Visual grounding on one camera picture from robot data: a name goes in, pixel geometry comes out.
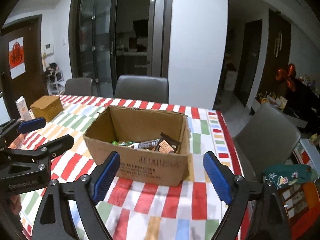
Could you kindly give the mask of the person's left hand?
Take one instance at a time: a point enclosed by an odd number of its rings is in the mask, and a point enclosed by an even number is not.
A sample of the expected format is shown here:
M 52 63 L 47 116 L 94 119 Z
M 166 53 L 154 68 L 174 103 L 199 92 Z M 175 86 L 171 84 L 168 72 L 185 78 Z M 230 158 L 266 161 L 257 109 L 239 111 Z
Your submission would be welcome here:
M 10 208 L 14 215 L 18 215 L 22 209 L 20 195 L 14 195 L 10 197 Z

